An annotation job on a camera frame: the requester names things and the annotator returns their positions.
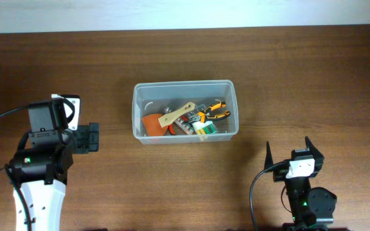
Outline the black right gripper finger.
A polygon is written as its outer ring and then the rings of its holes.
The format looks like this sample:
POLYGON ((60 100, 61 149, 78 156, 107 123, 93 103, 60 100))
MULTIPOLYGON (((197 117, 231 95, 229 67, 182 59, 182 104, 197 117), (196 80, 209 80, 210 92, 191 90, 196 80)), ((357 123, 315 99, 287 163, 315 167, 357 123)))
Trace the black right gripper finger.
POLYGON ((305 137, 306 147, 310 150, 315 160, 322 160, 322 153, 313 145, 308 136, 305 137))
POLYGON ((267 141, 266 143, 266 156, 265 156, 265 163, 264 163, 264 170, 266 173, 269 173, 272 171, 272 168, 274 166, 273 158, 272 158, 272 153, 270 149, 270 143, 267 141))

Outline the red scraper with wooden handle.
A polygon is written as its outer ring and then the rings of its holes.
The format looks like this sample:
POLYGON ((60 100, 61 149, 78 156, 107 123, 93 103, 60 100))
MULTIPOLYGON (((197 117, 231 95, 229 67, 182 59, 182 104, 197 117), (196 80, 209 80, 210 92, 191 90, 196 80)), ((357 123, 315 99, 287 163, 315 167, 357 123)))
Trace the red scraper with wooden handle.
POLYGON ((169 125, 174 123, 184 114, 191 112, 196 107, 195 103, 188 102, 179 109, 167 114, 149 114, 142 118, 143 125, 149 137, 163 136, 169 125))

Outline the clear case of coloured plugs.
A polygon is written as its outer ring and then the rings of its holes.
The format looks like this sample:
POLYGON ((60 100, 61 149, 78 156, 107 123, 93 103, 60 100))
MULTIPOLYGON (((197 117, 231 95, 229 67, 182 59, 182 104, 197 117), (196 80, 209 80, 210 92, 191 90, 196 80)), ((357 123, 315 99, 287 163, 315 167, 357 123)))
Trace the clear case of coloured plugs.
POLYGON ((198 135, 201 142, 207 139, 208 135, 218 133, 218 128, 214 125, 212 121, 201 123, 196 121, 197 113, 206 108, 205 104, 197 105, 197 107, 186 114, 188 124, 191 125, 196 135, 198 135))

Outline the orange black needle nose pliers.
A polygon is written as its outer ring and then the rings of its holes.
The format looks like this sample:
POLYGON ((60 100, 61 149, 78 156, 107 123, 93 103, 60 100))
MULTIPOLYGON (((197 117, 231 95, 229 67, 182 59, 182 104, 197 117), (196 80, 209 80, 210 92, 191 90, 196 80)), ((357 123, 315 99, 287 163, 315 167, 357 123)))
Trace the orange black needle nose pliers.
POLYGON ((199 110, 196 114, 190 116, 186 121, 187 124, 192 124, 196 122, 205 123, 207 121, 221 121, 228 118, 231 112, 228 110, 223 111, 220 114, 214 113, 215 110, 225 108, 225 101, 217 101, 203 110, 199 110))

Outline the red handled small pliers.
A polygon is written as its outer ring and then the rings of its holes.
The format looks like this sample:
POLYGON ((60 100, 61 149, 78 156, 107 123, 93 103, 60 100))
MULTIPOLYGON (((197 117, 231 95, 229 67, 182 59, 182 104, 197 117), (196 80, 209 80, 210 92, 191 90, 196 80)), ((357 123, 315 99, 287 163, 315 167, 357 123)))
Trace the red handled small pliers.
MULTIPOLYGON (((179 117, 178 119, 175 120, 175 124, 182 129, 182 131, 185 134, 189 134, 189 130, 186 127, 186 122, 188 119, 184 116, 179 117)), ((173 123, 168 126, 168 131, 170 132, 171 135, 176 135, 175 130, 173 129, 173 123)))

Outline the orange socket bit rail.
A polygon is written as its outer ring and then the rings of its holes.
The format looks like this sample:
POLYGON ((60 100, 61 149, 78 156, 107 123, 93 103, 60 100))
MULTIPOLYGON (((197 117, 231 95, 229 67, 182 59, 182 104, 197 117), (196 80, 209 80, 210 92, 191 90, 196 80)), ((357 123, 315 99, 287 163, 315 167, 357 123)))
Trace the orange socket bit rail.
POLYGON ((182 131, 186 135, 192 135, 194 133, 194 129, 191 127, 191 125, 187 124, 188 118, 184 116, 180 116, 175 120, 174 123, 168 126, 168 131, 171 135, 176 135, 175 130, 173 129, 173 125, 176 124, 179 128, 182 129, 182 131))

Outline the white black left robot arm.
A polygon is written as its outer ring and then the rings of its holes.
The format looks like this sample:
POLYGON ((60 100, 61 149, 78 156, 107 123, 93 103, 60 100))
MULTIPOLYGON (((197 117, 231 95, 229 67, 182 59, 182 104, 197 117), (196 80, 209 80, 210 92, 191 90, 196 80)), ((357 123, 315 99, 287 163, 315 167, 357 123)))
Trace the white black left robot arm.
POLYGON ((81 99, 52 95, 28 105, 26 132, 5 171, 13 185, 16 230, 59 230, 73 155, 99 150, 97 123, 78 123, 81 99))

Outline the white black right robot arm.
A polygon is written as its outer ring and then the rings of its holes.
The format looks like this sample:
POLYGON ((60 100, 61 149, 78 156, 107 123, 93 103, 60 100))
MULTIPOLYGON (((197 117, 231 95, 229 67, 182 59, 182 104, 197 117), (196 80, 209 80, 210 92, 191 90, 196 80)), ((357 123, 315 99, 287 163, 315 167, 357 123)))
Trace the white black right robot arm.
POLYGON ((283 182, 293 222, 284 223, 283 230, 327 230, 334 222, 337 196, 323 187, 311 187, 310 179, 317 176, 324 164, 324 155, 305 138, 306 147, 292 150, 291 158, 273 162, 267 145, 264 170, 273 174, 273 181, 283 182))

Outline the clear plastic storage container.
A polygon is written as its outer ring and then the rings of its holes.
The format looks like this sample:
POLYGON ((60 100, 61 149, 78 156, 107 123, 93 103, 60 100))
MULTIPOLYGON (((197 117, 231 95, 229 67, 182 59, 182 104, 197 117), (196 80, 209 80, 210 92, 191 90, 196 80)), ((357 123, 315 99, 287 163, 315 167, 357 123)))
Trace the clear plastic storage container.
POLYGON ((239 115, 234 85, 230 80, 168 81, 138 83, 132 99, 132 131, 142 144, 180 144, 192 142, 229 141, 238 133, 239 115), (178 126, 175 135, 148 136, 142 118, 149 114, 162 114, 166 107, 177 110, 187 102, 209 106, 224 101, 226 107, 218 110, 231 112, 230 117, 215 121, 218 133, 187 135, 178 126))

